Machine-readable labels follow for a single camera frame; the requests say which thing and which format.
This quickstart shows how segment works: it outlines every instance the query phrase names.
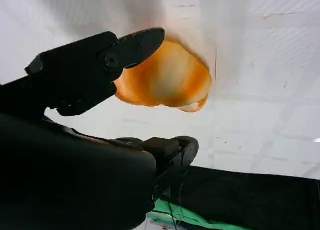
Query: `croissant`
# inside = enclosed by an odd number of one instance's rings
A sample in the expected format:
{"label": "croissant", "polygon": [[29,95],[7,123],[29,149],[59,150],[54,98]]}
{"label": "croissant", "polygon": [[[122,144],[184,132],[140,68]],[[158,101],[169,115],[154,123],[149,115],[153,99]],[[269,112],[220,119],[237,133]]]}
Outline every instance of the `croissant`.
{"label": "croissant", "polygon": [[116,97],[126,103],[196,112],[207,101],[212,77],[198,58],[178,42],[165,39],[152,56],[125,69],[114,83]]}

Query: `robotic arm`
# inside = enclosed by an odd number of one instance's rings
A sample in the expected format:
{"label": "robotic arm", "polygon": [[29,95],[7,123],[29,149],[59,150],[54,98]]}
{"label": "robotic arm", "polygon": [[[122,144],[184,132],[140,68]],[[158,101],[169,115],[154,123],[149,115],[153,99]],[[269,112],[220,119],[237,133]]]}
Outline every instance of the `robotic arm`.
{"label": "robotic arm", "polygon": [[0,229],[132,229],[178,184],[196,139],[107,140],[44,115],[79,115],[108,99],[123,68],[152,55],[164,35],[101,33],[39,54],[28,76],[0,86]]}

